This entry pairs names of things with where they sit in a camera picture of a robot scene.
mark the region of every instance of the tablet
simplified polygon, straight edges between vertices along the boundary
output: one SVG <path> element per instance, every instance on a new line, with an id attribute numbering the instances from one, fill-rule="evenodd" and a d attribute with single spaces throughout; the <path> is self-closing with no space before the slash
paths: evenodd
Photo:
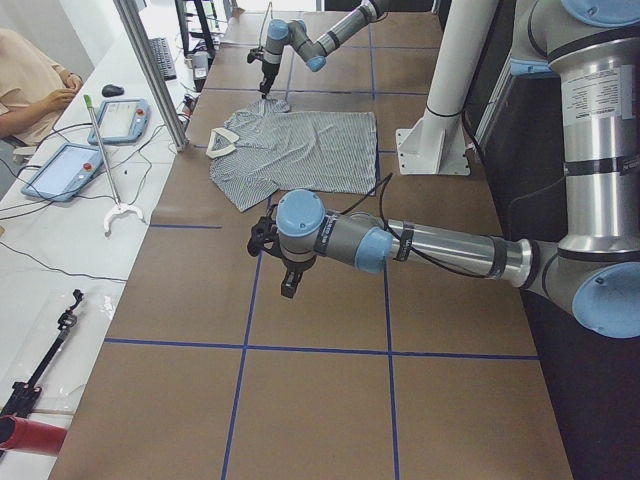
<path id="1" fill-rule="evenodd" d="M 105 100 L 96 112 L 96 119 L 105 145 L 135 143 L 147 127 L 149 104 L 141 98 Z M 91 145 L 98 144 L 93 129 L 87 141 Z"/>
<path id="2" fill-rule="evenodd" d="M 30 197 L 66 202 L 82 190 L 101 165 L 102 155 L 98 148 L 65 143 L 21 191 Z"/>

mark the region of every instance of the beige shirt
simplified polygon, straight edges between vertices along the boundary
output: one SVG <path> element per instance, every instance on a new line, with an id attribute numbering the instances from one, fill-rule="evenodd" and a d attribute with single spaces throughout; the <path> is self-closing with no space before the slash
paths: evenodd
<path id="1" fill-rule="evenodd" d="M 0 28 L 0 115 L 28 107 L 53 90 L 66 88 L 60 66 L 18 33 Z M 61 112 L 45 115 L 26 131 L 14 135 L 35 145 L 51 132 Z"/>

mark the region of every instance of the small robot arm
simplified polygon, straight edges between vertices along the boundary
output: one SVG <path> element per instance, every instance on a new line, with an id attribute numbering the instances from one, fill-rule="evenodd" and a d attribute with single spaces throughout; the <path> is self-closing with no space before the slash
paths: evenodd
<path id="1" fill-rule="evenodd" d="M 421 261 L 507 280 L 601 335 L 640 336 L 639 67 L 640 2 L 518 0 L 512 72 L 555 74 L 562 84 L 568 233 L 558 243 L 342 215 L 296 190 L 280 201 L 275 220 L 272 209 L 253 227 L 249 252 L 282 259 L 287 297 L 318 256 L 371 273 L 388 259 Z"/>
<path id="2" fill-rule="evenodd" d="M 285 22 L 274 19 L 269 23 L 267 41 L 264 47 L 251 49 L 247 62 L 262 62 L 264 78 L 259 90 L 266 98 L 280 71 L 282 53 L 287 45 L 304 60 L 309 69 L 317 72 L 327 63 L 327 56 L 340 45 L 358 33 L 369 23 L 379 21 L 389 10 L 390 0 L 363 0 L 362 4 L 340 20 L 314 43 L 307 35 L 307 27 L 302 20 Z"/>

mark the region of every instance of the white grabber tool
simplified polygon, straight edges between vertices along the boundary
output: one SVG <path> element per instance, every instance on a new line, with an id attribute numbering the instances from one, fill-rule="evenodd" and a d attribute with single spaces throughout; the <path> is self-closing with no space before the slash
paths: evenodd
<path id="1" fill-rule="evenodd" d="M 93 109 L 93 105 L 91 104 L 91 97 L 89 95 L 85 95 L 84 101 L 87 105 L 87 110 L 89 110 L 89 116 L 91 117 L 91 123 L 93 124 L 94 131 L 96 132 L 96 139 L 98 140 L 100 153 L 102 154 L 102 159 L 104 160 L 104 169 L 105 169 L 105 172 L 107 173 L 107 178 L 109 179 L 109 186 L 111 187 L 113 200 L 116 203 L 111 208 L 111 210 L 107 212 L 107 214 L 104 217 L 104 236 L 108 237 L 109 235 L 111 235 L 111 221 L 113 220 L 114 217 L 117 217 L 118 215 L 124 215 L 127 212 L 133 212 L 144 223 L 144 215 L 142 213 L 142 210 L 140 210 L 135 205 L 128 205 L 120 201 L 120 195 L 118 194 L 118 189 L 116 188 L 116 184 L 113 181 L 113 176 L 111 175 L 111 167 L 109 166 L 109 158 L 107 157 L 107 151 L 104 148 L 104 143 L 102 142 L 102 136 L 100 135 L 100 127 L 98 126 L 98 120 L 96 119 L 96 112 Z"/>

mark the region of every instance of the red cylinder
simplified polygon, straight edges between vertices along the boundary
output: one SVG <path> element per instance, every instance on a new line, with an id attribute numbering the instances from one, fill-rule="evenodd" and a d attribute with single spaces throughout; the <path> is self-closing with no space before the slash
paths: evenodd
<path id="1" fill-rule="evenodd" d="M 5 415 L 0 417 L 0 450 L 56 456 L 67 430 L 54 425 Z"/>

